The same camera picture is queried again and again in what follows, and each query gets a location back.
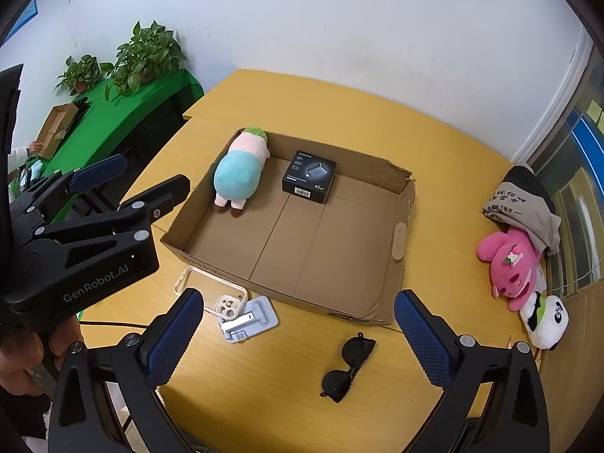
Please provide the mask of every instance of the potted plant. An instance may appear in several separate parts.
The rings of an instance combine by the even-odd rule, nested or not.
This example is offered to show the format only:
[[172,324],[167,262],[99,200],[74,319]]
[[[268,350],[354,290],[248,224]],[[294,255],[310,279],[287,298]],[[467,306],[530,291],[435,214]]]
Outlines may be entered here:
[[61,81],[54,89],[63,86],[69,89],[70,95],[79,95],[94,87],[103,79],[103,73],[96,57],[85,54],[80,61],[74,61],[70,56],[65,61],[67,69],[57,77]]
[[113,83],[105,87],[107,101],[112,85],[117,87],[119,95],[136,92],[141,85],[179,69],[180,62],[186,59],[174,39],[174,31],[167,31],[165,26],[159,25],[155,20],[147,28],[141,28],[141,23],[137,22],[132,29],[130,41],[117,49],[114,65],[100,65],[102,71],[113,80]]

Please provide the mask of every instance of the sunglasses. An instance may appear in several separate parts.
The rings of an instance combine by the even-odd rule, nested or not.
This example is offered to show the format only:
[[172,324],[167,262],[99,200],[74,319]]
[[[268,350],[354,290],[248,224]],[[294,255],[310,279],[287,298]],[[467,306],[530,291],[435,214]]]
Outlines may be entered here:
[[348,371],[333,370],[323,378],[323,393],[321,397],[330,397],[336,404],[346,396],[352,380],[364,365],[365,361],[373,351],[376,341],[366,339],[362,332],[357,337],[349,339],[342,347],[342,358],[350,369]]

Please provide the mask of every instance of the barcode label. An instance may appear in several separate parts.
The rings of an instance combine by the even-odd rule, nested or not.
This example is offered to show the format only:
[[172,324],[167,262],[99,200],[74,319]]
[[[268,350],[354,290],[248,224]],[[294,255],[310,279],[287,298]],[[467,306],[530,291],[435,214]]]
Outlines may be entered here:
[[305,191],[304,189],[300,189],[299,187],[294,187],[294,192],[304,197],[310,198],[310,192]]

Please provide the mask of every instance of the white wall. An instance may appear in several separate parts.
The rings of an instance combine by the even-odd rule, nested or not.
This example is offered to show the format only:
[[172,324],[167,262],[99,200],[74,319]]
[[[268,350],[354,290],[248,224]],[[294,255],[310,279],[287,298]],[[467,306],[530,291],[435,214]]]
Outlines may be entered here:
[[550,108],[582,29],[564,0],[39,0],[39,12],[0,48],[0,68],[26,65],[20,143],[56,101],[69,39],[77,55],[111,60],[137,20],[155,19],[176,29],[205,90],[237,68],[318,78],[414,107],[512,157]]
[[76,53],[69,24],[69,0],[36,0],[38,14],[0,48],[0,70],[24,63],[13,146],[35,140],[53,105],[69,101],[54,91],[65,60]]

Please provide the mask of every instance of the black cable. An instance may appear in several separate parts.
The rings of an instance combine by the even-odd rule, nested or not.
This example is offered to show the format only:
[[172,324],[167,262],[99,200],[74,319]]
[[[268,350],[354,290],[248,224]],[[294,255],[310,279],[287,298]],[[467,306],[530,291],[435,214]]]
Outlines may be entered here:
[[131,422],[132,422],[132,416],[130,414],[128,414],[128,417],[126,418],[126,420],[124,421],[124,425],[122,426],[122,431],[124,431],[124,433],[128,430],[128,426],[130,425]]
[[125,322],[94,322],[90,320],[80,320],[80,325],[106,325],[108,327],[134,327],[134,328],[148,328],[148,325],[141,324],[128,324]]

